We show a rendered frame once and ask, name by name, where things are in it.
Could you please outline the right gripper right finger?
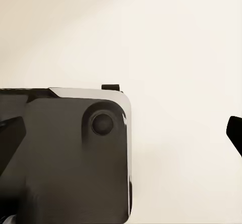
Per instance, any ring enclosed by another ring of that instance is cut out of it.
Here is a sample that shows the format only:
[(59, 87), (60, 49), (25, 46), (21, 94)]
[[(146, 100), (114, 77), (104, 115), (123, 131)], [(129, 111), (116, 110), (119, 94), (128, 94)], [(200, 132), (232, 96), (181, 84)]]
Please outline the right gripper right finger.
[(226, 134), (242, 156), (242, 118), (231, 116), (227, 124)]

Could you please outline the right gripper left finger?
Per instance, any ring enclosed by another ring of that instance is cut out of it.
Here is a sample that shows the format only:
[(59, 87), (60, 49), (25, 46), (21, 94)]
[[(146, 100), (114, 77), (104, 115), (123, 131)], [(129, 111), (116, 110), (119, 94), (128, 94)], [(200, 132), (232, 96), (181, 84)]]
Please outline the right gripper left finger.
[(21, 116), (0, 122), (0, 177), (26, 136)]

